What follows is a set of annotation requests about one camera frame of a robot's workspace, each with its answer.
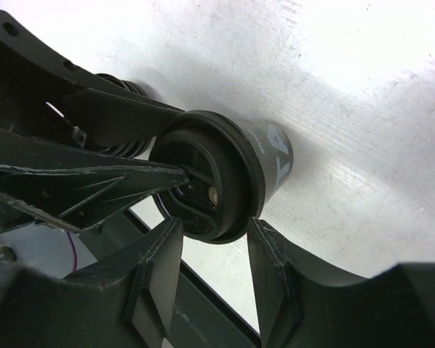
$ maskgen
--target black cylindrical canister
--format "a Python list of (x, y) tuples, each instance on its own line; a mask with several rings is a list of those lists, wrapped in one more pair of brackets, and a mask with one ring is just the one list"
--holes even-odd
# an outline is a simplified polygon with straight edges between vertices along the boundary
[(186, 236), (223, 244), (245, 234), (288, 178), (293, 150), (272, 121), (191, 111), (166, 125), (150, 159), (189, 174), (188, 184), (154, 196), (161, 213), (182, 218)]

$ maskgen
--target white surface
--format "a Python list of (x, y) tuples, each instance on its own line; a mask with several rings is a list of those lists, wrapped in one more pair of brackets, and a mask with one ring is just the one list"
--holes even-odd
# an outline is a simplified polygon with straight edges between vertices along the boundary
[[(78, 236), (71, 236), (78, 255), (78, 269), (96, 262)], [(0, 235), (0, 245), (13, 248), (19, 263), (48, 276), (63, 278), (73, 269), (73, 249), (60, 229), (29, 225)]]
[[(435, 0), (3, 1), (93, 72), (184, 109), (269, 117), (295, 151), (263, 218), (364, 276), (435, 260)], [(151, 206), (141, 213), (160, 219)], [(246, 241), (184, 259), (257, 325)]]

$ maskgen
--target wire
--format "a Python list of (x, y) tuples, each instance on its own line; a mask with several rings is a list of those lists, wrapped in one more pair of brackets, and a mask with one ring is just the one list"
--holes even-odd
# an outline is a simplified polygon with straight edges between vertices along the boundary
[(71, 234), (68, 231), (66, 232), (67, 239), (70, 241), (71, 249), (72, 249), (72, 272), (75, 272), (78, 269), (78, 253), (75, 251), (74, 241), (71, 238)]

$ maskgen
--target black plastic frame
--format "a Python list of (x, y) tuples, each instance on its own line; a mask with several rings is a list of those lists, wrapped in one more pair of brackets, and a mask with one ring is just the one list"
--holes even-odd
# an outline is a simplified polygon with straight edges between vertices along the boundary
[[(111, 217), (99, 232), (82, 233), (80, 240), (97, 260), (102, 260), (149, 230), (137, 215), (126, 211)], [(175, 348), (261, 347), (257, 332), (184, 261), (167, 340)]]

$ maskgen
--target screw hole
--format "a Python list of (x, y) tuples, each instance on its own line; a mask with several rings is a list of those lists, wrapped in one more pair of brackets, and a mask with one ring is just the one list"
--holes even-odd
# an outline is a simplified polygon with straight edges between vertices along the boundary
[(51, 187), (46, 187), (42, 190), (42, 196), (48, 198), (53, 194), (53, 190), (51, 189)]
[(74, 65), (73, 62), (67, 59), (63, 62), (63, 65), (66, 69), (71, 71), (78, 71), (80, 69), (77, 65)]
[(5, 29), (5, 31), (10, 34), (11, 36), (18, 36), (20, 34), (20, 31), (18, 29), (16, 29), (16, 27), (12, 24), (12, 23), (4, 23), (3, 24), (3, 29)]

